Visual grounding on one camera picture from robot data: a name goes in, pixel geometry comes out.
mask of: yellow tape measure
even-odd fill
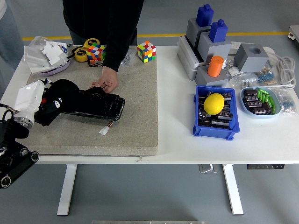
[[[87,41],[85,41],[83,47],[78,48],[75,51],[75,60],[78,62],[87,62],[87,50],[94,44],[100,44],[99,40],[96,38],[90,38]]]

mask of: rubik's cube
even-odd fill
[[[87,50],[87,57],[91,64],[102,62],[106,55],[106,47],[104,45],[99,45],[94,43]]]
[[[146,63],[156,59],[156,47],[149,41],[146,41],[137,46],[138,56]]]

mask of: gray cube with hole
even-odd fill
[[[235,64],[240,72],[260,72],[269,57],[260,44],[241,43]]]

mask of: table frame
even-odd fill
[[[38,161],[40,164],[67,164],[57,215],[68,215],[77,164],[223,164],[232,212],[239,215],[243,214],[243,210],[233,164],[299,163],[299,147],[296,142],[299,135],[299,116],[278,115],[271,119],[254,119],[243,111],[239,99],[237,99],[237,112],[240,133],[234,135],[234,140],[194,137],[193,96],[196,83],[188,79],[176,52],[177,47],[157,47],[157,155],[40,156]],[[26,84],[30,73],[26,63],[20,62],[1,103],[14,105],[16,90]],[[299,105],[295,92],[290,90],[290,94],[294,103]],[[268,135],[255,136],[257,129]],[[291,139],[287,148],[279,138]]]

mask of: black sweater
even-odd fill
[[[132,40],[143,0],[63,0],[68,28],[82,38],[97,38],[107,45],[103,62],[118,71]]]

